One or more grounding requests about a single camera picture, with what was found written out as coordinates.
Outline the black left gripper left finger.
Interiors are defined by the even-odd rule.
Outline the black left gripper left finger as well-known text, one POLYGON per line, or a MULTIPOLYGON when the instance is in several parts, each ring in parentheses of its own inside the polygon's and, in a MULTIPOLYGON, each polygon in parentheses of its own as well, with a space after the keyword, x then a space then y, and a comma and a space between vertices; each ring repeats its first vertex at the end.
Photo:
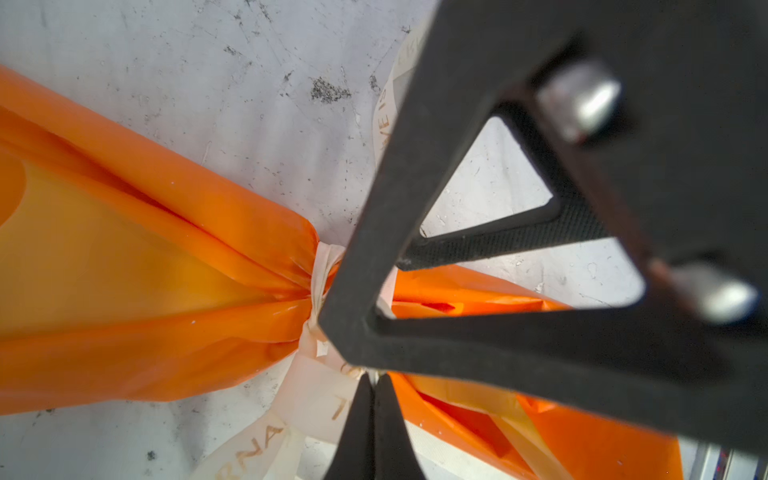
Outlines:
POLYGON ((335 455, 325 480, 375 478, 374 390, 364 374, 355 392, 335 455))

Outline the cream printed ribbon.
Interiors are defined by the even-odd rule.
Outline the cream printed ribbon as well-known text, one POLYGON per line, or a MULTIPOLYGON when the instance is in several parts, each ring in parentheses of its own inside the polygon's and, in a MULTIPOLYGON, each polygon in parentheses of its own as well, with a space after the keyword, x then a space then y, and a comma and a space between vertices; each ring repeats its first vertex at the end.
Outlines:
MULTIPOLYGON (((348 423, 353 395, 367 373, 342 364, 338 352, 320 338, 317 316, 323 288, 343 247, 320 243, 311 280, 312 310, 304 324, 299 349, 269 410, 256 422, 209 455, 193 472, 195 479, 292 479, 306 438, 336 443, 348 423)), ((429 396, 451 406, 490 416, 505 439, 532 461, 535 474, 568 479, 513 393, 447 379, 424 378, 429 396)))

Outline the orange wrapping paper sheet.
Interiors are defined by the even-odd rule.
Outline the orange wrapping paper sheet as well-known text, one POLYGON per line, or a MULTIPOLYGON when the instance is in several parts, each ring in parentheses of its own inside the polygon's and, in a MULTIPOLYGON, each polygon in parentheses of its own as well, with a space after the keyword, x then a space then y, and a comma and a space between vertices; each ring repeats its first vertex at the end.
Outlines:
MULTIPOLYGON (((343 247, 293 211, 1 67, 1 416, 234 387, 322 338, 343 247)), ((395 316, 568 307, 460 266, 395 316)), ((390 373, 407 421, 525 479, 683 479, 678 440, 519 393, 390 373)))

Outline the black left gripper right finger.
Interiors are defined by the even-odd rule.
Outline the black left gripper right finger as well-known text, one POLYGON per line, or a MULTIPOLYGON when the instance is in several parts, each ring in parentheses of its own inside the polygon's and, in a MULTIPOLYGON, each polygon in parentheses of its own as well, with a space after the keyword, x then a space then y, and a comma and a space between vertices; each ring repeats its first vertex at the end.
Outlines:
POLYGON ((373 393, 374 478, 425 480, 389 374, 378 379, 373 393))

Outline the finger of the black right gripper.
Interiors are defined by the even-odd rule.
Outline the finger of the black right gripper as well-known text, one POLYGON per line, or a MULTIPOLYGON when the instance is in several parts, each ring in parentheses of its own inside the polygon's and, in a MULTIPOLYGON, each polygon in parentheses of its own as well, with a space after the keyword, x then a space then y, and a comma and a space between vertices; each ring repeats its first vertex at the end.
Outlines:
POLYGON ((379 291, 501 103, 515 102, 515 5, 445 1, 319 322, 365 367, 469 380, 763 453, 767 332, 734 334, 651 301, 627 307, 391 320, 379 291))
POLYGON ((499 104, 500 119, 552 197, 542 206, 435 237, 415 236, 396 266, 422 270, 608 238, 610 232, 522 106, 499 104))

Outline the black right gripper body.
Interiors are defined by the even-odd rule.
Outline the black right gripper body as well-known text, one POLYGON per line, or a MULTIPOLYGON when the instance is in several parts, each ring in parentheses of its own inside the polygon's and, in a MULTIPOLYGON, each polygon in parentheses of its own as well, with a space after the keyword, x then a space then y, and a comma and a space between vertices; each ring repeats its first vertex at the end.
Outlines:
POLYGON ((519 1, 527 251, 613 236, 670 311, 767 332, 767 5, 519 1))

